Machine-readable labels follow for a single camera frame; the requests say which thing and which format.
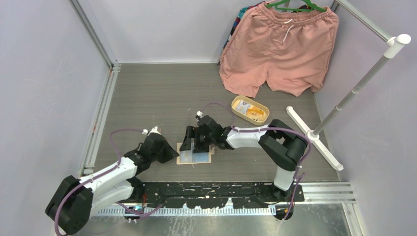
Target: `food container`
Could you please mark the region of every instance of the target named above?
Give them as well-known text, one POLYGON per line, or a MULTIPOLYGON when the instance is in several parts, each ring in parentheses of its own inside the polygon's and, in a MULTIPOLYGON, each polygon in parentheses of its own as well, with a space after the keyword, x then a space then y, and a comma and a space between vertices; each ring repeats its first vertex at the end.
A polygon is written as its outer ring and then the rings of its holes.
POLYGON ((232 102, 233 113, 254 125, 263 125, 269 117, 269 109, 254 100, 239 95, 232 102))

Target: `white wall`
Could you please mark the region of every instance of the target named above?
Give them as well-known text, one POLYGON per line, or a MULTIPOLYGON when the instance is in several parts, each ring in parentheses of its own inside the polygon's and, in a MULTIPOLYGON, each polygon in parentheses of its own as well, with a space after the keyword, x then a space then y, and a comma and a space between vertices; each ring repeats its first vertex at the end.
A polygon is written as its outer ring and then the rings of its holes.
POLYGON ((81 166, 109 70, 69 1, 0 5, 0 235, 52 235, 46 205, 81 166))
MULTIPOLYGON (((237 13, 256 0, 88 0, 119 62, 217 62, 237 13)), ((316 0, 329 5, 331 0, 316 0)), ((292 1, 299 7, 302 1, 292 1)))
MULTIPOLYGON (((351 0, 388 32, 412 41, 328 127, 370 236, 416 235, 417 14, 414 1, 351 0)), ((387 49, 345 9, 329 72, 316 97, 327 115, 387 49)))

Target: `wood grain floor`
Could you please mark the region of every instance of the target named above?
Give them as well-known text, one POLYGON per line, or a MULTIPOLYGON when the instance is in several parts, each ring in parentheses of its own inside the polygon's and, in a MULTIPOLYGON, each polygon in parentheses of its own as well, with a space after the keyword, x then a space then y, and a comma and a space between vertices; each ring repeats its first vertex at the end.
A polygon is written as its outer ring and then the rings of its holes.
MULTIPOLYGON (((109 142, 114 130, 151 129, 159 125, 162 135, 175 147, 182 142, 186 126, 196 125, 194 117, 198 110, 212 101, 230 104, 236 95, 224 89, 218 71, 216 64, 124 64, 117 79, 95 171, 117 160, 109 142)), ((266 124, 277 118, 299 130, 286 113, 288 105, 293 106, 310 127, 320 123, 310 90, 294 97, 273 92, 264 84, 255 100, 270 110, 266 124)), ((231 124, 231 115, 220 106, 210 106, 204 113, 222 126, 231 124)), ((253 127, 238 117, 235 125, 253 127)), ((114 136, 121 153, 134 149, 143 139, 142 134, 135 132, 114 136)), ((302 171, 306 172, 303 181, 338 181, 335 170, 314 147, 302 166, 302 171)), ((142 181, 272 181, 275 171, 276 165, 261 149, 216 149, 210 164, 177 165, 176 160, 165 164, 154 162, 138 177, 142 181)))

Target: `pink shorts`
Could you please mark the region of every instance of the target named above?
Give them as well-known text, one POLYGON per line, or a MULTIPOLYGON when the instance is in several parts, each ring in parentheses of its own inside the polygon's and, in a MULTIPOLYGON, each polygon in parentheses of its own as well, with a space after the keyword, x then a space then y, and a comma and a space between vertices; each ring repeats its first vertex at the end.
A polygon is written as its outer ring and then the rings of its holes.
POLYGON ((255 97, 265 81, 299 96, 318 91, 328 70, 339 18, 325 12, 280 13, 265 3, 248 10, 220 57, 220 77, 232 93, 255 97))

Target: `green hanger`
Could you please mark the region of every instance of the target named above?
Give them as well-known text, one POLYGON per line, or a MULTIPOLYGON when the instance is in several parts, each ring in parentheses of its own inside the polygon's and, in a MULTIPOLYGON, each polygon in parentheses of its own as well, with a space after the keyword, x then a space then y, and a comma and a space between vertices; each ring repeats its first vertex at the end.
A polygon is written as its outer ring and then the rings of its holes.
MULTIPOLYGON (((271 3, 271 4, 268 4, 267 5, 267 7, 273 7, 273 6, 275 6, 275 9, 280 9, 280 10, 291 10, 291 11, 311 11, 310 9, 294 9, 294 8, 283 8, 283 7, 278 7, 279 5, 281 5, 281 4, 284 4, 284 3, 286 3, 286 2, 289 2, 290 0, 282 0, 282 1, 280 1, 280 2, 276 2, 276 3, 271 3)), ((305 4, 307 5, 307 6, 309 6, 309 7, 311 7, 312 9, 316 9, 316 10, 319 10, 319 11, 321 11, 321 12, 325 12, 326 11, 326 9, 324 9, 324 8, 322 8, 322 7, 319 7, 319 6, 316 6, 316 5, 314 5, 310 0, 301 0, 301 1, 303 1, 303 2, 305 2, 305 4)))

